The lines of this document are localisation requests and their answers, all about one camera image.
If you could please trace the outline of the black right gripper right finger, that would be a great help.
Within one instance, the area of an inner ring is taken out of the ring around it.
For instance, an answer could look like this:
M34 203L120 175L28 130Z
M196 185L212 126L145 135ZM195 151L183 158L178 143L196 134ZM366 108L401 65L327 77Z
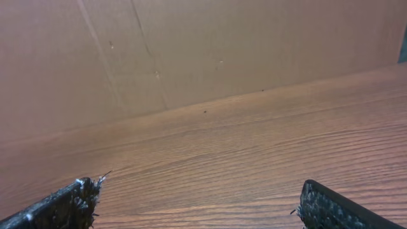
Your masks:
M312 179L294 212L305 229L404 229Z

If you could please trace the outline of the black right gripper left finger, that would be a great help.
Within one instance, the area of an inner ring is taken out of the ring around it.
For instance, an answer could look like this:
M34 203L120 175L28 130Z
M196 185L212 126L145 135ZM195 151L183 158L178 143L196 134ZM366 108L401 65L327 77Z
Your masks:
M89 177L51 193L42 200L1 220L1 229L89 229L97 214L102 184L107 174L98 180Z

